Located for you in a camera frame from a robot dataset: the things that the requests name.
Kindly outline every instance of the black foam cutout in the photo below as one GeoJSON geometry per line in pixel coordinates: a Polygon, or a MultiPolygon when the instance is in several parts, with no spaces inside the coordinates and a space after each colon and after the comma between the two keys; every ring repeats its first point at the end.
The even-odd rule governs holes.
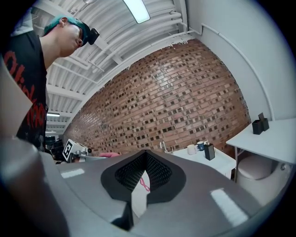
{"type": "Polygon", "coordinates": [[[141,150],[104,170],[101,183],[113,199],[131,205],[131,193],[144,171],[150,180],[147,204],[171,201],[186,183],[179,166],[149,150],[141,150]]]}

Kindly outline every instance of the ceiling light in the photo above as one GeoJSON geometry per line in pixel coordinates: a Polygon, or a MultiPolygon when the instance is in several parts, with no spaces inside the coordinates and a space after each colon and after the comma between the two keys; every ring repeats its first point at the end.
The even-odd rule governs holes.
{"type": "Polygon", "coordinates": [[[86,4],[91,4],[96,2],[97,0],[83,0],[86,4]]]}
{"type": "Polygon", "coordinates": [[[52,117],[59,117],[59,113],[47,113],[47,116],[52,116],[52,117]]]}
{"type": "Polygon", "coordinates": [[[149,13],[142,0],[123,0],[137,23],[143,23],[150,19],[149,13]]]}

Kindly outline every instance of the man's ear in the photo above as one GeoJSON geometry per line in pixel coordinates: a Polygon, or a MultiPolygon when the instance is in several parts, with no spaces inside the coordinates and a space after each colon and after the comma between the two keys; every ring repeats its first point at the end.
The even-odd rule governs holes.
{"type": "Polygon", "coordinates": [[[68,18],[67,17],[63,17],[59,20],[59,24],[60,24],[60,27],[64,27],[65,24],[68,22],[68,18]]]}

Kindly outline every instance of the white conduit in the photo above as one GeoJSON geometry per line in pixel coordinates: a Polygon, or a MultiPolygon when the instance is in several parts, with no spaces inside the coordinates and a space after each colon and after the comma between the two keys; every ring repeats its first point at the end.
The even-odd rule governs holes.
{"type": "MultiPolygon", "coordinates": [[[[154,46],[154,45],[156,45],[156,44],[158,44],[158,43],[161,43],[162,41],[165,41],[165,40],[168,40],[168,39],[170,39],[170,38],[177,37],[177,36],[181,36],[181,35],[185,35],[185,34],[193,33],[193,32],[194,32],[194,31],[182,32],[182,33],[179,33],[179,34],[174,34],[174,35],[168,36],[168,37],[166,37],[166,38],[163,38],[163,39],[161,39],[161,40],[159,40],[159,41],[157,41],[157,42],[155,42],[155,43],[153,43],[153,44],[150,44],[150,45],[146,46],[145,48],[139,50],[138,52],[136,52],[135,54],[133,54],[132,56],[130,56],[129,58],[127,58],[125,61],[131,59],[132,57],[134,57],[134,56],[136,56],[137,54],[143,52],[144,50],[149,49],[150,47],[152,47],[152,46],[154,46]]],[[[64,66],[62,66],[62,65],[60,65],[60,64],[58,64],[58,63],[56,63],[56,62],[54,62],[53,65],[55,65],[55,66],[57,66],[57,67],[59,67],[59,68],[62,68],[62,69],[64,69],[64,70],[68,71],[68,72],[71,72],[71,73],[73,73],[73,74],[75,74],[75,75],[77,75],[77,76],[80,76],[80,77],[82,77],[82,78],[84,78],[84,79],[86,79],[86,80],[88,80],[88,81],[91,81],[91,82],[93,82],[93,83],[95,83],[95,84],[99,84],[99,82],[100,82],[100,81],[94,81],[94,80],[91,80],[91,79],[85,77],[84,75],[81,75],[81,74],[79,74],[79,73],[77,73],[77,72],[75,72],[75,71],[73,71],[73,70],[70,70],[70,69],[68,69],[68,68],[66,68],[66,67],[64,67],[64,66]]]]}
{"type": "MultiPolygon", "coordinates": [[[[159,41],[156,41],[148,46],[146,46],[145,48],[142,48],[141,50],[137,51],[135,54],[131,55],[130,57],[128,57],[126,60],[124,60],[122,63],[125,63],[127,62],[128,60],[132,59],[133,57],[135,57],[136,55],[142,53],[143,51],[151,48],[152,46],[156,45],[156,44],[159,44],[163,41],[166,41],[168,39],[171,39],[171,38],[174,38],[174,37],[177,37],[177,36],[182,36],[182,35],[186,35],[186,34],[190,34],[190,33],[193,33],[194,31],[187,31],[187,32],[182,32],[182,33],[178,33],[178,34],[174,34],[174,35],[171,35],[171,36],[168,36],[166,38],[163,38],[159,41]]],[[[114,70],[116,70],[120,65],[117,65],[113,70],[111,70],[110,72],[108,72],[106,75],[104,75],[104,78],[106,78],[110,73],[112,73],[114,70]]],[[[100,82],[98,82],[98,86],[103,86],[104,84],[104,81],[100,80],[100,82]]]]}
{"type": "Polygon", "coordinates": [[[80,62],[80,63],[82,63],[82,64],[84,64],[84,65],[86,65],[86,66],[88,66],[87,61],[84,61],[84,60],[81,59],[80,57],[77,57],[77,56],[75,56],[75,55],[70,55],[69,57],[72,58],[72,59],[75,59],[76,61],[78,61],[78,62],[80,62]]]}
{"type": "MultiPolygon", "coordinates": [[[[159,18],[155,18],[152,19],[150,21],[147,21],[147,24],[149,25],[153,25],[156,22],[162,21],[162,20],[169,20],[169,19],[174,19],[174,18],[180,18],[182,15],[181,13],[178,12],[172,12],[170,13],[170,15],[164,16],[164,17],[159,17],[159,18]]],[[[123,40],[124,38],[126,38],[127,36],[129,36],[132,33],[137,33],[138,27],[136,28],[132,28],[129,31],[126,31],[125,33],[123,33],[122,35],[120,35],[119,37],[117,37],[112,43],[110,43],[106,48],[104,48],[99,54],[97,54],[95,56],[95,58],[92,60],[93,62],[97,61],[109,48],[113,47],[115,44],[117,44],[118,42],[120,42],[121,40],[123,40]]]]}
{"type": "Polygon", "coordinates": [[[77,61],[77,60],[75,60],[75,59],[73,59],[71,57],[64,57],[63,59],[68,61],[68,62],[73,63],[74,65],[76,65],[76,66],[78,66],[78,67],[80,67],[80,68],[82,68],[84,70],[89,70],[90,67],[91,67],[91,64],[88,64],[88,66],[86,66],[86,65],[80,63],[79,61],[77,61]]]}
{"type": "Polygon", "coordinates": [[[97,64],[93,63],[92,61],[88,61],[91,65],[97,67],[98,69],[100,69],[102,72],[104,72],[104,70],[102,68],[99,68],[97,64]]]}
{"type": "Polygon", "coordinates": [[[87,78],[86,76],[81,75],[81,74],[79,74],[79,73],[77,73],[77,72],[75,72],[75,71],[73,71],[73,70],[71,70],[71,69],[68,69],[68,68],[66,68],[66,67],[64,67],[64,66],[62,66],[62,65],[60,65],[60,64],[58,64],[58,63],[56,63],[56,62],[54,62],[54,63],[52,63],[52,64],[55,65],[55,66],[57,66],[57,67],[59,67],[59,68],[62,68],[62,69],[64,69],[64,70],[66,70],[66,71],[68,71],[68,72],[71,72],[71,73],[73,73],[73,74],[75,74],[75,75],[77,75],[77,76],[80,76],[80,77],[82,77],[82,78],[84,78],[84,79],[86,79],[86,80],[88,80],[88,81],[91,81],[91,82],[97,84],[96,81],[93,81],[93,80],[87,78]]]}
{"type": "Polygon", "coordinates": [[[109,59],[111,59],[116,53],[118,53],[121,49],[123,49],[124,47],[128,46],[129,44],[132,44],[133,41],[137,40],[140,37],[143,37],[144,35],[153,32],[159,28],[165,27],[165,26],[169,26],[169,25],[174,25],[174,24],[179,24],[180,22],[182,22],[182,19],[178,19],[178,20],[171,20],[156,26],[152,26],[144,31],[142,31],[140,34],[135,35],[134,37],[130,38],[129,40],[127,40],[126,42],[124,42],[122,45],[120,45],[117,49],[115,49],[111,54],[109,54],[100,64],[99,67],[101,68],[102,65],[104,65],[104,63],[106,61],[108,61],[109,59]]]}
{"type": "Polygon", "coordinates": [[[255,69],[255,67],[252,65],[252,63],[250,62],[250,60],[247,58],[247,56],[234,44],[232,43],[229,39],[227,39],[224,35],[222,35],[220,32],[216,31],[215,29],[213,29],[212,27],[208,26],[208,25],[205,25],[204,23],[201,24],[201,31],[198,32],[194,29],[192,29],[191,27],[189,27],[190,30],[194,31],[195,33],[197,33],[198,35],[202,35],[203,34],[203,27],[209,29],[210,31],[214,32],[215,34],[217,34],[218,36],[220,36],[222,39],[224,39],[228,44],[230,44],[241,56],[242,58],[246,61],[246,63],[249,65],[249,67],[251,68],[251,70],[253,71],[253,73],[255,74],[262,90],[263,90],[263,93],[266,97],[266,100],[267,100],[267,104],[268,104],[268,107],[269,107],[269,110],[270,110],[270,114],[271,114],[271,119],[274,121],[275,120],[275,116],[274,116],[274,111],[273,111],[273,107],[272,107],[272,104],[271,104],[271,101],[270,101],[270,97],[268,95],[268,92],[261,80],[261,78],[259,77],[258,75],[258,72],[257,70],[255,69]]]}

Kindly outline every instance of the white wall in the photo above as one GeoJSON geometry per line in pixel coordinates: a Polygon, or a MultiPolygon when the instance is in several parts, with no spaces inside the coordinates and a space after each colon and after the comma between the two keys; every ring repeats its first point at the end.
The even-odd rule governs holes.
{"type": "MultiPolygon", "coordinates": [[[[247,0],[186,0],[189,26],[204,23],[234,43],[255,67],[270,98],[274,117],[296,117],[296,70],[283,35],[267,13],[247,0]]],[[[203,28],[198,37],[228,67],[245,97],[251,120],[271,111],[258,79],[240,54],[224,39],[203,28]]]]}

